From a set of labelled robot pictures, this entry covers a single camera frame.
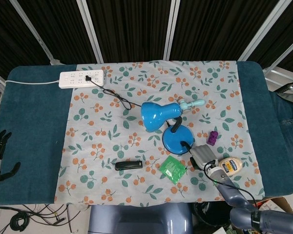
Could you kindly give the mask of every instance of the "power cord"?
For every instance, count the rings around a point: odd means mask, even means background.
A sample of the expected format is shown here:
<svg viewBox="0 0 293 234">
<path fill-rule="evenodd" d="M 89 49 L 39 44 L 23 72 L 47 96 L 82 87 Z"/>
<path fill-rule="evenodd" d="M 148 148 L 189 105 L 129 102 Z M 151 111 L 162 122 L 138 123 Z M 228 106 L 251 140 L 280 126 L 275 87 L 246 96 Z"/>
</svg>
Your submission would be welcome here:
<svg viewBox="0 0 293 234">
<path fill-rule="evenodd" d="M 10 220 L 10 228 L 14 231 L 24 231 L 29 224 L 29 215 L 26 212 L 18 212 L 16 215 L 12 216 Z"/>
<path fill-rule="evenodd" d="M 209 164 L 213 164 L 213 163 L 215 163 L 215 160 L 210 161 L 210 162 L 208 162 L 207 164 L 205 164 L 204 169 L 203 169 L 203 170 L 204 170 L 204 174 L 205 174 L 205 176 L 206 176 L 208 179 L 210 179 L 212 182 L 216 183 L 216 184 L 221 184 L 221 185 L 224 185 L 224 186 L 227 186 L 227 187 L 230 187 L 230 188 L 234 188 L 234 189 L 237 189 L 237 190 L 241 190 L 241 191 L 247 193 L 247 194 L 250 195 L 251 198 L 253 199 L 253 202 L 254 202 L 255 207 L 258 208 L 254 196 L 253 196 L 249 191 L 246 191 L 245 189 L 240 189 L 240 188 L 238 188 L 238 187 L 235 187 L 235 186 L 232 186 L 232 185 L 229 185 L 229 184 L 225 184 L 225 183 L 222 183 L 222 182 L 219 182 L 219 181 L 217 181 L 217 180 L 214 180 L 214 179 L 210 178 L 209 175 L 206 173 L 206 167 L 207 167 L 207 165 L 209 165 Z"/>
<path fill-rule="evenodd" d="M 22 232 L 28 226 L 29 219 L 33 220 L 36 223 L 39 223 L 42 225 L 47 225 L 47 226 L 60 227 L 60 226 L 66 225 L 66 224 L 70 225 L 70 222 L 74 218 L 76 218 L 77 215 L 80 213 L 80 211 L 79 211 L 72 219 L 70 219 L 69 218 L 69 211 L 67 211 L 68 205 L 60 214 L 57 214 L 57 211 L 59 211 L 63 207 L 63 205 L 60 208 L 58 208 L 55 212 L 52 212 L 50 214 L 41 214 L 41 212 L 44 209 L 48 208 L 48 205 L 45 205 L 45 207 L 38 212 L 34 212 L 30 208 L 28 208 L 26 205 L 23 205 L 23 206 L 26 207 L 28 210 L 21 210 L 21 209 L 17 209 L 17 208 L 13 208 L 13 207 L 0 206 L 0 209 L 13 210 L 13 211 L 18 212 L 16 215 L 14 215 L 11 218 L 10 222 L 0 231 L 0 234 L 3 234 L 9 225 L 12 230 Z M 65 220 L 65 217 L 61 218 L 61 219 L 58 219 L 57 217 L 60 216 L 61 214 L 63 214 L 65 211 L 67 211 L 67 213 L 68 213 L 68 216 L 67 216 L 68 221 L 66 223 L 59 224 L 60 222 Z M 37 217 L 41 218 L 44 221 L 44 223 L 36 221 L 35 219 L 33 219 L 33 216 L 37 216 Z M 55 223 L 51 223 L 47 220 L 49 218 L 57 218 L 57 221 Z"/>
<path fill-rule="evenodd" d="M 37 84 L 53 84 L 53 83 L 59 83 L 59 80 L 51 81 L 51 82 L 44 82 L 44 83 L 27 83 L 27 82 L 19 82 L 14 80 L 6 80 L 5 83 L 16 83 L 16 84 L 29 84 L 29 85 L 37 85 Z"/>
<path fill-rule="evenodd" d="M 134 102 L 128 101 L 126 98 L 121 97 L 119 94 L 115 93 L 113 90 L 106 89 L 106 88 L 104 88 L 103 86 L 100 86 L 100 85 L 96 84 L 95 82 L 93 82 L 93 81 L 91 80 L 91 77 L 90 77 L 90 76 L 86 76 L 86 81 L 90 81 L 91 83 L 93 83 L 93 84 L 97 85 L 98 87 L 100 87 L 101 89 L 103 89 L 103 93 L 118 98 L 118 99 L 121 101 L 122 105 L 124 106 L 124 108 L 125 108 L 126 110 L 129 110 L 129 111 L 130 111 L 130 110 L 132 109 L 132 106 L 131 106 L 132 104 L 141 107 L 141 105 L 138 105 L 138 104 L 136 104 L 136 103 L 134 103 Z M 126 106 L 125 106 L 125 103 L 128 103 L 130 107 L 129 107 L 129 108 L 126 107 Z"/>
</svg>

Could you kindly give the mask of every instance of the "power outlet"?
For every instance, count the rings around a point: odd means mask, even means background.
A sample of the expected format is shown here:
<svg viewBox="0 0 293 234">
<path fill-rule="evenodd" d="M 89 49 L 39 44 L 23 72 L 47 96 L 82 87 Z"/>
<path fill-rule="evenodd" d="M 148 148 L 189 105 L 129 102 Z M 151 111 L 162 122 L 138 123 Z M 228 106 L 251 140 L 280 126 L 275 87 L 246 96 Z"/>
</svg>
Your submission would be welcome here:
<svg viewBox="0 0 293 234">
<path fill-rule="evenodd" d="M 91 81 L 86 81 L 86 76 L 91 77 L 91 80 L 94 83 L 103 86 L 103 70 L 87 70 L 75 72 L 61 72 L 59 79 L 59 87 L 61 89 L 71 89 L 96 86 Z"/>
</svg>

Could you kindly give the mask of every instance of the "white floor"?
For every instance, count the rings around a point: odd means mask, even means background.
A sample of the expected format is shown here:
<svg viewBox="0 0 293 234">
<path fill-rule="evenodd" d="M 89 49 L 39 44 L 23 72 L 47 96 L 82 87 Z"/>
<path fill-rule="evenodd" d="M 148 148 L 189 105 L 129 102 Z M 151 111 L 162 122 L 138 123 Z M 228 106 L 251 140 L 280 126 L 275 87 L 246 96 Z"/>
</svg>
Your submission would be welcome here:
<svg viewBox="0 0 293 234">
<path fill-rule="evenodd" d="M 30 209 L 34 209 L 35 205 L 28 205 Z M 14 208 L 26 210 L 25 207 L 22 205 L 13 206 Z M 37 205 L 35 211 L 39 211 L 44 207 L 43 204 Z M 52 210 L 57 210 L 60 205 L 50 205 L 49 206 Z M 70 218 L 73 218 L 77 214 L 78 210 L 74 207 L 74 205 L 69 206 L 69 214 Z M 13 215 L 15 215 L 17 212 L 10 211 L 10 210 L 0 210 L 0 231 L 10 222 L 10 219 Z M 49 214 L 51 213 L 49 210 L 44 210 L 42 213 Z M 72 233 L 74 234 L 86 234 L 88 231 L 88 225 L 89 225 L 89 216 L 90 216 L 90 209 L 87 209 L 86 211 L 80 212 L 75 219 L 71 221 L 71 227 L 72 227 Z M 62 215 L 59 216 L 59 218 L 65 217 L 65 220 L 62 223 L 63 224 L 67 222 L 67 214 L 64 212 Z M 43 222 L 42 219 L 38 217 L 33 217 L 38 222 Z M 49 222 L 54 223 L 56 222 L 55 218 L 49 218 Z M 4 234 L 15 234 L 16 232 L 10 229 L 8 227 Z M 69 226 L 68 224 L 60 226 L 60 227 L 53 227 L 53 226 L 46 226 L 42 224 L 35 223 L 33 220 L 29 221 L 29 225 L 25 228 L 25 230 L 22 232 L 24 234 L 70 234 Z"/>
<path fill-rule="evenodd" d="M 281 83 L 281 84 L 286 84 L 288 82 L 288 79 L 286 78 L 280 78 L 280 75 L 277 73 L 270 73 L 269 76 L 267 77 L 271 81 L 267 81 L 267 85 L 269 90 L 273 91 L 277 89 L 278 85 L 275 83 Z M 293 194 L 289 196 L 285 196 L 286 200 L 289 202 L 290 206 L 293 209 Z M 25 209 L 23 206 L 13 206 L 16 208 L 20 209 Z M 29 206 L 31 209 L 34 209 L 35 205 L 30 205 Z M 37 205 L 36 211 L 40 210 L 44 207 L 44 205 Z M 60 207 L 60 205 L 50 205 L 52 210 L 56 210 Z M 78 209 L 76 209 L 73 205 L 70 205 L 70 217 L 74 217 L 74 215 L 78 212 Z M 7 211 L 7 210 L 0 210 L 0 231 L 10 222 L 11 217 L 16 214 L 14 211 Z M 72 233 L 74 234 L 86 234 L 88 230 L 88 225 L 89 225 L 89 215 L 90 215 L 90 209 L 81 212 L 72 222 Z M 62 223 L 65 223 L 67 221 L 67 216 L 66 213 L 63 213 L 60 218 L 66 217 L 66 220 L 63 221 Z M 50 222 L 55 222 L 55 218 L 50 219 Z M 5 234 L 13 234 L 15 231 L 11 230 L 10 227 L 6 229 L 4 232 Z M 45 226 L 42 224 L 35 223 L 34 221 L 30 221 L 28 227 L 22 232 L 24 234 L 69 234 L 69 226 L 64 225 L 61 227 L 52 227 L 52 226 Z"/>
</svg>

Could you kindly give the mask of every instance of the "floral tablecloth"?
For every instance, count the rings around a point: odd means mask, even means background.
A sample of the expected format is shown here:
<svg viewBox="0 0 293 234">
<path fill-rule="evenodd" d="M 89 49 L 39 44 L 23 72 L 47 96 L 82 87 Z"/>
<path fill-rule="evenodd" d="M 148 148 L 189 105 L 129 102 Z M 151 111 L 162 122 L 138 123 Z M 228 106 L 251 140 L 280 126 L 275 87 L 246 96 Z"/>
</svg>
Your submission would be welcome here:
<svg viewBox="0 0 293 234">
<path fill-rule="evenodd" d="M 234 184 L 256 199 L 264 196 L 235 61 L 160 60 L 77 66 L 77 70 L 92 69 L 104 71 L 106 89 L 137 104 L 204 99 L 204 106 L 182 114 L 183 125 L 193 132 L 196 145 L 205 144 L 210 131 L 218 131 L 211 150 L 219 159 L 234 156 L 243 162 L 243 169 L 231 178 Z M 55 203 L 151 206 L 221 200 L 213 183 L 193 169 L 189 154 L 178 156 L 164 149 L 161 139 L 166 127 L 148 133 L 139 106 L 128 111 L 117 98 L 97 87 L 74 89 Z M 169 154 L 187 168 L 176 185 L 159 171 Z M 114 164 L 124 160 L 142 160 L 143 168 L 115 171 Z"/>
</svg>

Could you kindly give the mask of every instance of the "blue desk lamp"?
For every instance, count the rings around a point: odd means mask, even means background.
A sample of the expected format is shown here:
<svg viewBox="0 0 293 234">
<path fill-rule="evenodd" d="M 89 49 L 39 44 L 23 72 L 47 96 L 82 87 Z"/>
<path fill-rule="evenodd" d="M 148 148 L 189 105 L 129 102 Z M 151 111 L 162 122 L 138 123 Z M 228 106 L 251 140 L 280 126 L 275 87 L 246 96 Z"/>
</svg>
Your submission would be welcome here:
<svg viewBox="0 0 293 234">
<path fill-rule="evenodd" d="M 144 102 L 141 106 L 141 116 L 143 124 L 148 132 L 158 130 L 166 120 L 175 119 L 176 123 L 169 126 L 163 133 L 164 147 L 171 153 L 176 155 L 184 154 L 188 151 L 185 146 L 181 145 L 181 141 L 185 141 L 192 146 L 194 142 L 193 134 L 189 128 L 181 125 L 182 118 L 180 115 L 183 110 L 189 109 L 192 106 L 202 106 L 205 101 L 200 99 L 186 103 L 184 100 L 178 103 L 172 103 L 165 106 L 152 102 Z"/>
</svg>

